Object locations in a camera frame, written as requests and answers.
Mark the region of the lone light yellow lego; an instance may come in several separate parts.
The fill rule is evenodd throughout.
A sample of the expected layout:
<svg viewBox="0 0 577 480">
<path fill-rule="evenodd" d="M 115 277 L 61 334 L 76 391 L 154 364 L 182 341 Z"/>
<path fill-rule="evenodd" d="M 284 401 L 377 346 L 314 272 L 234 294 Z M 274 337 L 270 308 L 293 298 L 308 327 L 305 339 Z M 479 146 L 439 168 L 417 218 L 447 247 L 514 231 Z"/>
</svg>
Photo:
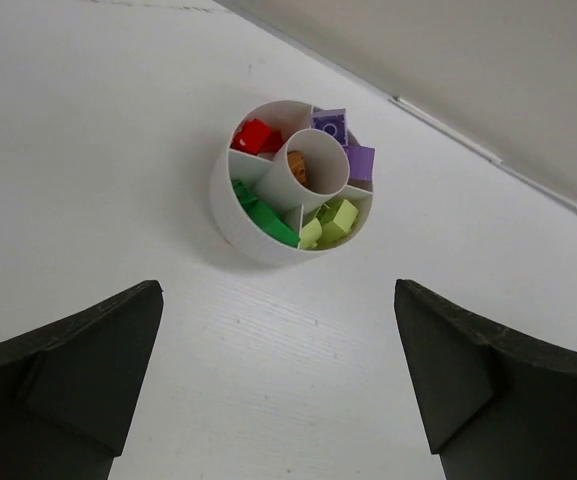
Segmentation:
<svg viewBox="0 0 577 480">
<path fill-rule="evenodd" d="M 330 221 L 331 218 L 334 217 L 334 211 L 331 205 L 328 203 L 324 203 L 318 210 L 316 218 L 319 222 L 324 225 Z"/>
</svg>

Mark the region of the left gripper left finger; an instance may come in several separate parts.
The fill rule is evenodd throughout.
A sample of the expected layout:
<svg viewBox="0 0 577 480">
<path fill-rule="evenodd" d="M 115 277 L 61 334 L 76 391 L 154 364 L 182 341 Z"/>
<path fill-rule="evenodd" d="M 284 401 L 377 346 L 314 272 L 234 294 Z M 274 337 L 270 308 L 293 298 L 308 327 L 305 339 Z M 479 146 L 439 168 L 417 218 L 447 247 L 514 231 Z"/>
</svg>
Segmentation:
<svg viewBox="0 0 577 480">
<path fill-rule="evenodd" d="M 163 312 L 156 280 L 0 342 L 0 479 L 106 479 Z"/>
</svg>

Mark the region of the lavender 2x2 lego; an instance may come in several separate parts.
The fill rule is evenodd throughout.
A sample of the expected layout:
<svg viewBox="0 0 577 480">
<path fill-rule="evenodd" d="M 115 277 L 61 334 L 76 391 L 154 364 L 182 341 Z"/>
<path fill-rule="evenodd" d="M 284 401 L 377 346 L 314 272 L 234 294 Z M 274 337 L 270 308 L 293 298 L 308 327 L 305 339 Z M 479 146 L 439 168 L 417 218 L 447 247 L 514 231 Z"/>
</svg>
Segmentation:
<svg viewBox="0 0 577 480">
<path fill-rule="evenodd" d="M 311 127 L 332 136 L 342 146 L 348 145 L 346 109 L 313 111 L 311 114 Z"/>
</svg>

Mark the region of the purple butterfly curved lego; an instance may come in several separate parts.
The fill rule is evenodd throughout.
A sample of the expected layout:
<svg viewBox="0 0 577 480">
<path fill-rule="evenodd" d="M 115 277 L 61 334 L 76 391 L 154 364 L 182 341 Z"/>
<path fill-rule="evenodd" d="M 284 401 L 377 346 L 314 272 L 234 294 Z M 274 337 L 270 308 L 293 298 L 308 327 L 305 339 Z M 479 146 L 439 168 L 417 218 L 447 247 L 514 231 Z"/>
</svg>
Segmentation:
<svg viewBox="0 0 577 480">
<path fill-rule="evenodd" d="M 362 145 L 344 147 L 349 164 L 349 179 L 371 181 L 375 159 L 375 149 Z"/>
</svg>

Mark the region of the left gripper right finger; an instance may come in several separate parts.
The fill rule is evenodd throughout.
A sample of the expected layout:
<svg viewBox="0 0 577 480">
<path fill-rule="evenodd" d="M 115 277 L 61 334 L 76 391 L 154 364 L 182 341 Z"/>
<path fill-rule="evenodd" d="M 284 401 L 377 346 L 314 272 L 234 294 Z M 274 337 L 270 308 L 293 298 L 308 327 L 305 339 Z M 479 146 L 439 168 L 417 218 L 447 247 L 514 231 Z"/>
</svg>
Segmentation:
<svg viewBox="0 0 577 480">
<path fill-rule="evenodd" d="M 432 454 L 448 479 L 577 479 L 577 352 L 413 280 L 394 311 Z"/>
</svg>

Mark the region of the dark green curved lego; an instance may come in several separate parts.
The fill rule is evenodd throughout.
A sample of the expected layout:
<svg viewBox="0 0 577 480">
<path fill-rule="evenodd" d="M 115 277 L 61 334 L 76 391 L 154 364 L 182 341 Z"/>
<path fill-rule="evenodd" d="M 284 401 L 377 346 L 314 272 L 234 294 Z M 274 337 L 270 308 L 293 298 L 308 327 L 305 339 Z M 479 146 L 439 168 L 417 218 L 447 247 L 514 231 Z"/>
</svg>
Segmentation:
<svg viewBox="0 0 577 480">
<path fill-rule="evenodd" d="M 249 218 L 268 236 L 284 245 L 298 246 L 299 236 L 297 232 L 287 225 L 264 201 L 256 200 L 245 204 L 243 208 Z"/>
</svg>

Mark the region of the red lego brick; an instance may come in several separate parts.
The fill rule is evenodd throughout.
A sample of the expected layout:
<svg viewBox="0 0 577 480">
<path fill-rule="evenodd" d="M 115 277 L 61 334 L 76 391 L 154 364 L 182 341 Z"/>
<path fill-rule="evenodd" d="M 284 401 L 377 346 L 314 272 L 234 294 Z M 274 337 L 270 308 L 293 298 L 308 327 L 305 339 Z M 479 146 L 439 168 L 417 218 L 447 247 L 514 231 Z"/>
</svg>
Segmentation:
<svg viewBox="0 0 577 480">
<path fill-rule="evenodd" d="M 247 120 L 234 135 L 231 147 L 244 153 L 256 155 L 272 132 L 272 128 L 259 119 Z"/>
</svg>

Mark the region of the green 2x4 lego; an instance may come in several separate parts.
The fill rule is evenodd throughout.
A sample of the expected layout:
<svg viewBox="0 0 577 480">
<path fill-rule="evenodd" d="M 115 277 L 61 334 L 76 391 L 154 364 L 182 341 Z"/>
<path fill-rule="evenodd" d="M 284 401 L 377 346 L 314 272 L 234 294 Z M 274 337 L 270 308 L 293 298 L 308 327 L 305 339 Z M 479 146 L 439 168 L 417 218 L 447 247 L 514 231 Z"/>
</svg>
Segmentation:
<svg viewBox="0 0 577 480">
<path fill-rule="evenodd" d="M 257 202 L 257 196 L 240 180 L 235 179 L 231 182 L 234 194 L 245 212 L 253 209 Z"/>
</svg>

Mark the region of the light yellow lego brick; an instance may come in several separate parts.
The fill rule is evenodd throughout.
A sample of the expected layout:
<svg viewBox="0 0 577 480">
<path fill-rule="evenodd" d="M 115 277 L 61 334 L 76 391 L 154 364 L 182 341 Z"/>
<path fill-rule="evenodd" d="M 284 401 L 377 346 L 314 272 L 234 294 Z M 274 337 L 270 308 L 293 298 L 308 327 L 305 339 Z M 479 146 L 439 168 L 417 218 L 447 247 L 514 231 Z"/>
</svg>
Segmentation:
<svg viewBox="0 0 577 480">
<path fill-rule="evenodd" d="M 357 216 L 358 209 L 349 200 L 343 199 L 333 204 L 321 220 L 322 240 L 335 242 L 346 237 Z"/>
</svg>

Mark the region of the brown lego plate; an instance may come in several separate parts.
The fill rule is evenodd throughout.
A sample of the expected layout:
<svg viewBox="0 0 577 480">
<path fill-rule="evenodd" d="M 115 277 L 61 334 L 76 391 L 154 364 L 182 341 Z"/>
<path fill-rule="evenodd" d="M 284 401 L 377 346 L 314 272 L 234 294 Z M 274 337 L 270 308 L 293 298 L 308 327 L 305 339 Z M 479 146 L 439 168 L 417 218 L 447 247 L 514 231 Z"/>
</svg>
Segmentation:
<svg viewBox="0 0 577 480">
<path fill-rule="evenodd" d="M 291 173 L 298 181 L 298 183 L 304 187 L 308 186 L 305 156 L 300 151 L 291 151 L 287 154 L 287 161 Z"/>
</svg>

